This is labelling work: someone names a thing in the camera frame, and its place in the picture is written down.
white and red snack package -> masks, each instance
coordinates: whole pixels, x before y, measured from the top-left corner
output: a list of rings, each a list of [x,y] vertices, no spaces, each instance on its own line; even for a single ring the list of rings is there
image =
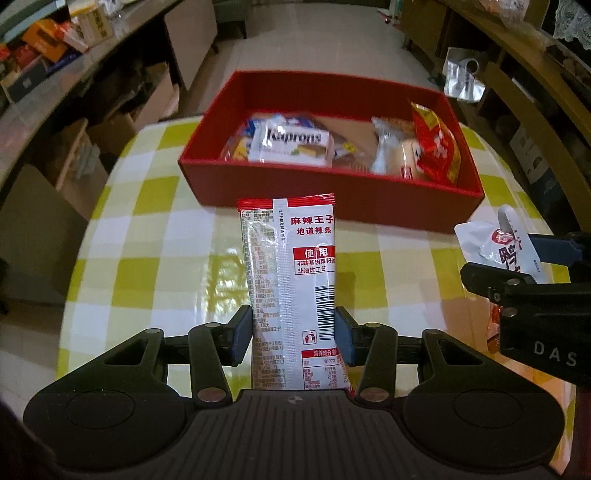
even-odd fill
[[[509,205],[503,205],[498,219],[498,225],[482,221],[456,225],[466,261],[529,274],[536,283],[547,283],[540,258],[517,213]],[[500,307],[491,303],[486,335],[490,353],[499,351],[499,315]]]
[[[334,202],[333,194],[238,200],[254,389],[350,389],[334,335]]]

gray chair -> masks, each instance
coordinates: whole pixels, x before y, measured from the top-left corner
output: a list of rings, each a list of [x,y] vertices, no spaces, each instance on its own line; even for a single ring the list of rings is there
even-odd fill
[[[216,21],[220,23],[238,23],[242,38],[246,38],[246,15],[250,9],[250,0],[213,0]]]

red package edge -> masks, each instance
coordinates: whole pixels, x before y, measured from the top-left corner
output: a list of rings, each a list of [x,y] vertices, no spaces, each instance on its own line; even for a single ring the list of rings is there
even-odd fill
[[[292,197],[287,199],[288,207],[308,207],[311,205],[334,205],[334,193],[321,193],[318,195],[310,195],[307,197]],[[243,210],[262,210],[272,209],[272,199],[239,199],[236,203],[238,212]]]

white snack packet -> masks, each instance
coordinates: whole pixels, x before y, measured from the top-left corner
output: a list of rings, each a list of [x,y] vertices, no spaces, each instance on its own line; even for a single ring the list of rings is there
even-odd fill
[[[254,389],[350,390],[334,336],[333,202],[332,194],[238,201]]]
[[[335,148],[330,133],[291,125],[281,118],[270,118],[256,127],[248,161],[309,167],[332,165]]]
[[[517,213],[509,205],[498,211],[499,225],[476,221],[456,225],[455,231],[464,258],[490,267],[529,274],[536,283],[547,283],[540,258]],[[501,308],[491,303],[486,344],[490,353],[499,351]]]

ribbed black surface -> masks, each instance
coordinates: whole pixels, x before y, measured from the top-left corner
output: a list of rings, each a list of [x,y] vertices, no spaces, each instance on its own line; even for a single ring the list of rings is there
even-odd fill
[[[199,413],[183,437],[123,471],[77,478],[189,480],[550,480],[548,469],[463,472],[419,451],[386,411],[352,404],[343,391],[245,391],[235,404]]]

